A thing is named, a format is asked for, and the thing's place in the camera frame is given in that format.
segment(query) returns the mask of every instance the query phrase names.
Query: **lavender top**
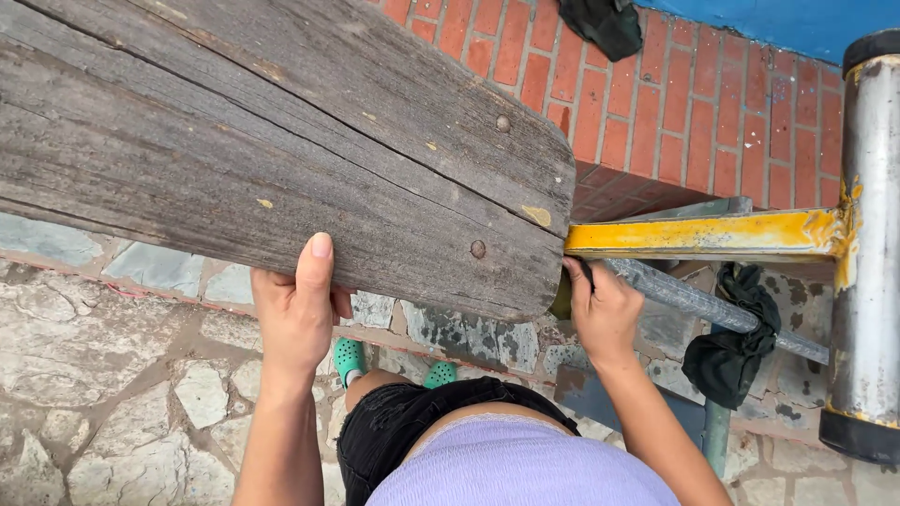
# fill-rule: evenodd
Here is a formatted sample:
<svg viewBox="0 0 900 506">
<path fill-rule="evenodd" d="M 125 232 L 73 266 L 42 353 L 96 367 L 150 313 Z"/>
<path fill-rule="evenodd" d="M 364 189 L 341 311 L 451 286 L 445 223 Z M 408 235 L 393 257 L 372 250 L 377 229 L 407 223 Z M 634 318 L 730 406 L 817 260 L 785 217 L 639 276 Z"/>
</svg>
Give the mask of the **lavender top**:
<svg viewBox="0 0 900 506">
<path fill-rule="evenodd" d="M 443 427 L 366 506 L 678 506 L 643 462 L 540 420 L 482 414 Z"/>
</svg>

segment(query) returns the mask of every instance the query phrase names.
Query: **yellow metal bar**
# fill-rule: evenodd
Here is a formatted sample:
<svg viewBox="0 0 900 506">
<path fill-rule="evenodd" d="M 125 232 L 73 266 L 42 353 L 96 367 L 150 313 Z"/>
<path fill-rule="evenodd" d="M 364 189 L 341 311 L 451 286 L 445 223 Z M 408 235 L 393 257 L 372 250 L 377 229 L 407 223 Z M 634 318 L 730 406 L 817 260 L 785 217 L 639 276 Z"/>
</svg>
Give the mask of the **yellow metal bar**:
<svg viewBox="0 0 900 506">
<path fill-rule="evenodd" d="M 846 225 L 840 209 L 572 225 L 565 254 L 766 262 L 834 261 Z"/>
</svg>

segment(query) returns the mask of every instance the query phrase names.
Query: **hand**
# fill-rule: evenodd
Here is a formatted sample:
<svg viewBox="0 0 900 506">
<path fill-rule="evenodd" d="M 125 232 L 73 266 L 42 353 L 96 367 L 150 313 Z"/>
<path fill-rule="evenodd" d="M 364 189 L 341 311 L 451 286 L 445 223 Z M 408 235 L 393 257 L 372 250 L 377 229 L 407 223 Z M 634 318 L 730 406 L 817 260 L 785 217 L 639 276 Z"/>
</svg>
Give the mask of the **hand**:
<svg viewBox="0 0 900 506">
<path fill-rule="evenodd" d="M 571 279 L 571 318 L 588 358 L 598 371 L 621 367 L 635 361 L 637 317 L 644 307 L 644 294 L 615 276 L 602 260 L 589 263 L 590 281 L 575 258 L 563 257 Z"/>
<path fill-rule="evenodd" d="M 315 375 L 328 354 L 332 326 L 352 318 L 350 290 L 331 285 L 334 248 L 325 232 L 306 242 L 295 276 L 250 269 L 263 338 L 263 368 L 278 378 Z"/>
</svg>

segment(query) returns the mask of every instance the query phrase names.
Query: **dark green cloth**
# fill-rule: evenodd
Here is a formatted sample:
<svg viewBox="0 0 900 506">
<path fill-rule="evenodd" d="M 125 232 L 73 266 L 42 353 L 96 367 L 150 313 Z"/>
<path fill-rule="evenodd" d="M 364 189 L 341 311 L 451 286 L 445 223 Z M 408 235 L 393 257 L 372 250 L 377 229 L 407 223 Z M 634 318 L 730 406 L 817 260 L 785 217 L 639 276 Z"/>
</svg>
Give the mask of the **dark green cloth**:
<svg viewBox="0 0 900 506">
<path fill-rule="evenodd" d="M 781 332 L 779 308 L 760 285 L 762 267 L 724 264 L 717 282 L 725 298 L 760 319 L 747 333 L 720 330 L 688 345 L 681 371 L 707 399 L 736 410 L 747 397 L 762 359 L 775 349 Z"/>
<path fill-rule="evenodd" d="M 627 58 L 644 45 L 631 0 L 560 0 L 560 17 L 610 61 Z"/>
</svg>

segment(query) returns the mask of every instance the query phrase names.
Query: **wood grain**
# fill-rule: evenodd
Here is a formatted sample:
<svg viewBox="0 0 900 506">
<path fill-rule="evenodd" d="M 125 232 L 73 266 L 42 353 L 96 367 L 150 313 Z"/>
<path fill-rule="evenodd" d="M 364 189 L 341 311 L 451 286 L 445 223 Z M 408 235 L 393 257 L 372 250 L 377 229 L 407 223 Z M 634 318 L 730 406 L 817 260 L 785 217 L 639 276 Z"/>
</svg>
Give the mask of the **wood grain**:
<svg viewBox="0 0 900 506">
<path fill-rule="evenodd" d="M 342 284 L 542 313 L 565 140 L 363 4 L 0 0 L 0 210 L 282 272 L 326 230 Z"/>
</svg>

